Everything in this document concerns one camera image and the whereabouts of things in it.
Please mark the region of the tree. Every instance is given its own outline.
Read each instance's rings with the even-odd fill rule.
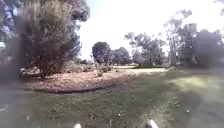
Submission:
[[[129,52],[126,48],[120,47],[112,51],[113,54],[113,63],[125,65],[131,63],[131,58]]]
[[[196,60],[200,66],[214,66],[223,57],[223,42],[219,31],[201,30],[197,33]]]
[[[196,63],[196,35],[197,24],[186,24],[178,30],[180,36],[180,45],[177,47],[178,59],[181,64],[192,66]]]
[[[142,66],[143,64],[142,54],[139,51],[134,51],[132,60],[135,64],[138,64],[139,66]]]
[[[75,33],[73,6],[60,0],[22,5],[16,17],[20,41],[20,68],[37,67],[41,77],[56,73],[78,55],[81,44]]]
[[[153,64],[161,64],[164,56],[162,52],[162,46],[165,42],[161,39],[148,36],[146,33],[140,33],[136,36],[133,34],[125,35],[126,39],[130,40],[130,45],[135,48],[136,51],[141,49],[142,64],[145,66],[153,66]]]
[[[170,64],[176,65],[176,54],[177,54],[177,47],[179,45],[179,35],[178,31],[181,28],[182,22],[188,16],[192,15],[191,10],[180,10],[164,24],[167,40],[169,41],[170,45]]]
[[[98,42],[92,47],[94,60],[99,64],[109,64],[111,61],[111,48],[106,42]]]

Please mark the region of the lawn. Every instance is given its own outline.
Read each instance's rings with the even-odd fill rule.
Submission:
[[[160,128],[185,125],[201,94],[214,82],[207,73],[132,69],[143,74],[128,84],[79,94],[1,89],[3,128],[142,128],[153,119]]]

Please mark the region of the white sky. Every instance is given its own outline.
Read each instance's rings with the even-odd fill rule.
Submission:
[[[81,57],[90,58],[92,46],[105,41],[112,49],[124,46],[131,51],[124,35],[146,32],[149,35],[163,32],[163,23],[181,9],[191,9],[187,22],[198,24],[198,30],[214,31],[224,26],[220,16],[224,5],[214,0],[87,0],[90,18],[82,23],[79,34],[83,43]]]

